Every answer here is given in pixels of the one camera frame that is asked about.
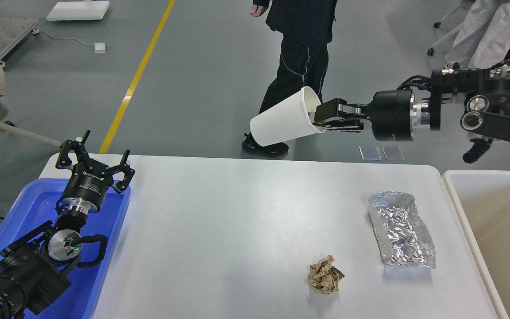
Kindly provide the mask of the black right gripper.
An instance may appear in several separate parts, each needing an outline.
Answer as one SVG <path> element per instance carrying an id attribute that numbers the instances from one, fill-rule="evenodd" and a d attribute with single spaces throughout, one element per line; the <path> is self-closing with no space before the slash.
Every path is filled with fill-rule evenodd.
<path id="1" fill-rule="evenodd" d="M 413 141 L 417 129 L 430 128 L 429 104 L 415 100 L 412 89 L 379 91 L 368 104 L 334 98 L 310 111 L 310 121 L 330 131 L 360 133 L 364 123 L 358 118 L 363 115 L 377 141 Z"/>

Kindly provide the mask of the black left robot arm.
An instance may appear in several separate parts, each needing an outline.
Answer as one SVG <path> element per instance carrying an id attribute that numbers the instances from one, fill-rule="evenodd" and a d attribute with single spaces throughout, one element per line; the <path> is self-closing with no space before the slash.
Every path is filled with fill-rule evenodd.
<path id="1" fill-rule="evenodd" d="M 67 275 L 73 269 L 97 266 L 107 254 L 107 236 L 83 236 L 81 230 L 108 190 L 121 194 L 129 188 L 135 170 L 129 150 L 115 166 L 91 158 L 85 149 L 89 134 L 60 147 L 55 167 L 71 177 L 55 206 L 57 220 L 43 222 L 0 252 L 0 319 L 23 319 L 26 310 L 40 314 L 71 286 Z"/>

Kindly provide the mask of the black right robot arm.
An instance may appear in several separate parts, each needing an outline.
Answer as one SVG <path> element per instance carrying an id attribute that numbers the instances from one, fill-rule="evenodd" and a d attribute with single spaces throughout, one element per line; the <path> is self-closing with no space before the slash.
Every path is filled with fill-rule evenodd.
<path id="1" fill-rule="evenodd" d="M 458 93 L 465 95 L 460 125 L 473 143 L 462 158 L 473 163 L 494 140 L 510 142 L 510 59 L 485 69 L 456 63 L 430 76 L 413 75 L 397 89 L 376 92 L 370 103 L 336 98 L 318 105 L 309 117 L 319 128 L 343 132 L 361 132 L 363 121 L 369 121 L 376 140 L 412 141 L 419 127 L 440 129 L 441 107 Z"/>

